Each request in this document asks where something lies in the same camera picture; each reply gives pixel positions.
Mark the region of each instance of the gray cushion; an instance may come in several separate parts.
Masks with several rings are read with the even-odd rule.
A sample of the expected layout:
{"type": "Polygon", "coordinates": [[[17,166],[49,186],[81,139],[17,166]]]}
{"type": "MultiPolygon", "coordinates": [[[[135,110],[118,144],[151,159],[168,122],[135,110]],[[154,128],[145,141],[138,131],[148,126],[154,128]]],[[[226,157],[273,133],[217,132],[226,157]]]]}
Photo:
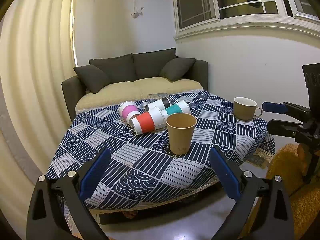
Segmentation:
{"type": "Polygon", "coordinates": [[[75,67],[73,69],[79,79],[94,94],[98,93],[101,88],[110,84],[110,78],[94,65],[75,67]]]}
{"type": "Polygon", "coordinates": [[[178,57],[170,60],[160,71],[159,76],[176,81],[182,78],[195,63],[195,58],[178,57]]]}
{"type": "Polygon", "coordinates": [[[89,63],[106,73],[111,83],[137,80],[132,54],[114,58],[90,59],[89,63]]]}
{"type": "Polygon", "coordinates": [[[176,48],[133,54],[138,79],[158,77],[164,65],[176,57],[176,48]]]}

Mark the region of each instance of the plush toy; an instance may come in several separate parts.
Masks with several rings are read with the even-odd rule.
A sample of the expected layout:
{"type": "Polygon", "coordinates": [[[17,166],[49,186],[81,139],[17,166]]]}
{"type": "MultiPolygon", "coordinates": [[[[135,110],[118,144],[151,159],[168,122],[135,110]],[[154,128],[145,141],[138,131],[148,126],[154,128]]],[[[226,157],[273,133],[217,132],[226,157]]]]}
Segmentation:
{"type": "MultiPolygon", "coordinates": [[[[300,239],[305,234],[320,210],[320,174],[316,174],[310,184],[302,181],[308,167],[305,150],[302,144],[287,144],[282,147],[272,159],[266,175],[266,179],[272,179],[275,175],[282,178],[291,201],[295,239],[300,239]]],[[[260,201],[253,209],[242,236],[249,233],[259,205],[260,201]]]]}

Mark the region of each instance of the blue gripper pad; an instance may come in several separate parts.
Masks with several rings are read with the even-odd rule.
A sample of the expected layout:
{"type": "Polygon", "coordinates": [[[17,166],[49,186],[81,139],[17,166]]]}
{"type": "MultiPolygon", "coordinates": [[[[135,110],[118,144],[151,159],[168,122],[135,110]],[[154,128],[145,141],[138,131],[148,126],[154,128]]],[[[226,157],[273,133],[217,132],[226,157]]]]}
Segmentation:
{"type": "Polygon", "coordinates": [[[83,202],[92,197],[111,159],[109,149],[105,148],[98,159],[92,164],[89,171],[81,181],[79,198],[83,202]]]}
{"type": "Polygon", "coordinates": [[[215,147],[210,150],[209,160],[228,197],[237,202],[241,196],[240,183],[215,147]]]}
{"type": "Polygon", "coordinates": [[[264,102],[262,104],[262,109],[265,112],[271,112],[276,114],[285,114],[288,112],[288,108],[284,104],[264,102]]]}

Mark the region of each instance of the couch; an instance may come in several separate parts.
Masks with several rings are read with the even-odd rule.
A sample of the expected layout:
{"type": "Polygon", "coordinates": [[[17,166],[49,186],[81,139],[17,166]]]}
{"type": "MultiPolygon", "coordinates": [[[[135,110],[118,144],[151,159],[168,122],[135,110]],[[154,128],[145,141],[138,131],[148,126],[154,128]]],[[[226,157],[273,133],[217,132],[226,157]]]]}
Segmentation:
{"type": "Polygon", "coordinates": [[[180,93],[194,89],[208,89],[208,63],[195,60],[194,64],[177,81],[160,77],[161,69],[175,55],[175,48],[128,54],[117,58],[94,59],[89,63],[105,71],[111,83],[98,93],[88,92],[77,76],[62,82],[62,91],[71,121],[76,113],[86,109],[118,104],[128,100],[147,99],[148,94],[180,93]]]}

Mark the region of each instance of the pink band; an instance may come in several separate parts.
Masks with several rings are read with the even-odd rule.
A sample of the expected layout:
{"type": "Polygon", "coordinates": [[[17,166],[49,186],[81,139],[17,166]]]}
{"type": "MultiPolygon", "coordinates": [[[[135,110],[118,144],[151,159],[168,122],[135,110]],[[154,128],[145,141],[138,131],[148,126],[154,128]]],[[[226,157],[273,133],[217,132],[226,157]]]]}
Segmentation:
{"type": "Polygon", "coordinates": [[[127,120],[127,116],[129,113],[131,113],[132,111],[138,111],[138,108],[135,105],[129,105],[126,106],[123,110],[122,110],[122,118],[127,120]]]}

